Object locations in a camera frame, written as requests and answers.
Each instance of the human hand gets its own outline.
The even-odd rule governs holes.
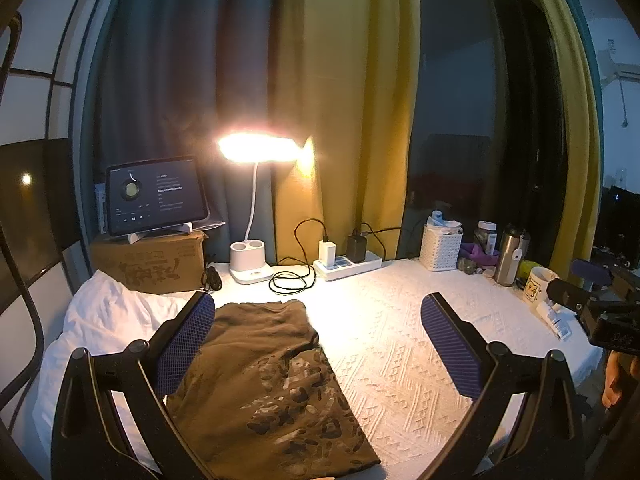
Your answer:
[[[611,408],[622,397],[622,388],[620,387],[620,364],[618,362],[620,352],[612,351],[607,360],[607,368],[605,371],[604,393],[602,394],[602,403],[605,408]],[[636,356],[631,361],[629,372],[637,381],[640,381],[640,359]]]
[[[605,408],[614,406],[622,396],[622,390],[618,387],[620,379],[620,366],[618,365],[619,352],[611,352],[607,359],[605,369],[604,392],[602,393],[602,404]]]

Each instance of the power adapter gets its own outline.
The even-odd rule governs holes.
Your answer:
[[[335,264],[335,244],[322,240],[318,246],[318,260],[325,267],[333,267]]]
[[[347,237],[347,258],[354,264],[364,261],[367,255],[367,238],[362,236],[359,229],[354,229],[353,233]]]

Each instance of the purple cloth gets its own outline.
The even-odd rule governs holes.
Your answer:
[[[493,267],[498,264],[500,251],[494,250],[493,256],[484,254],[482,247],[478,244],[460,244],[460,256],[467,258],[483,267]]]

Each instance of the desk lamp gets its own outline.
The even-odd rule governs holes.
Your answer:
[[[255,180],[261,162],[297,160],[302,150],[293,139],[276,137],[266,132],[233,132],[218,141],[220,151],[239,164],[254,164],[254,183],[251,194],[251,214],[244,233],[244,241],[231,244],[229,272],[243,285],[263,282],[273,276],[273,269],[264,257],[264,242],[249,240],[255,212]]]

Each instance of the mug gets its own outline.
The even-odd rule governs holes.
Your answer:
[[[533,267],[529,273],[527,285],[524,287],[524,298],[531,303],[548,300],[546,286],[558,278],[558,275],[546,267]]]

